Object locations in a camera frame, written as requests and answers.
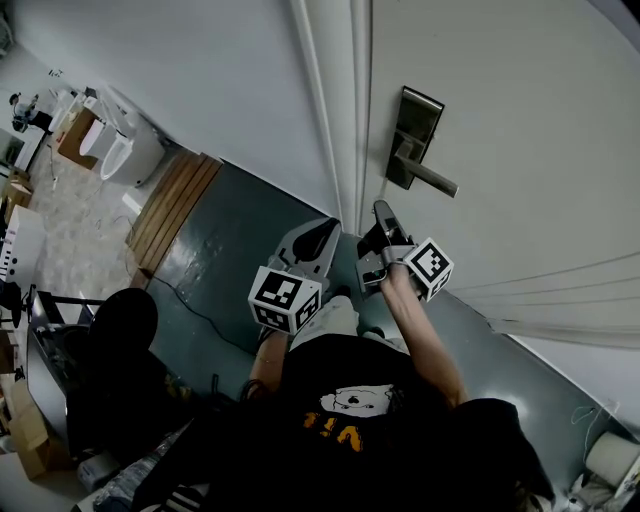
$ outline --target wooden step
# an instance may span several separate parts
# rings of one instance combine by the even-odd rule
[[[184,150],[176,155],[129,237],[129,246],[141,269],[155,273],[182,224],[221,166],[222,162],[204,154]]]

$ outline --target door lever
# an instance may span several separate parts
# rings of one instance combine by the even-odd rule
[[[386,177],[405,190],[418,178],[449,197],[458,193],[458,185],[420,164],[443,109],[442,103],[403,87]]]

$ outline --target dark green floor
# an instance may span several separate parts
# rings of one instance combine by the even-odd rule
[[[258,327],[247,295],[259,265],[265,265],[289,229],[318,213],[253,176],[225,165],[182,227],[158,276],[176,286],[195,310],[214,319],[220,339],[165,285],[152,281],[160,323],[152,351],[196,392],[209,391],[211,375],[220,390],[236,397],[257,349]],[[388,337],[399,333],[382,297],[362,302],[357,292],[353,237],[343,236],[329,275],[332,287],[348,284],[361,326],[378,325]],[[514,403],[522,428],[535,446],[557,490],[568,488],[582,468],[590,419],[571,424],[579,406],[599,406],[511,339],[493,333],[484,319],[446,292],[427,312],[463,374],[472,398]],[[622,432],[602,414],[590,444],[604,428]]]

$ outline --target door frame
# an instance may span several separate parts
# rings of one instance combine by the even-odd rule
[[[369,133],[371,0],[290,0],[345,233],[359,234]]]

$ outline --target white roll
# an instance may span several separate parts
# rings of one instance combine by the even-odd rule
[[[605,432],[591,448],[587,468],[617,489],[638,456],[640,445]]]

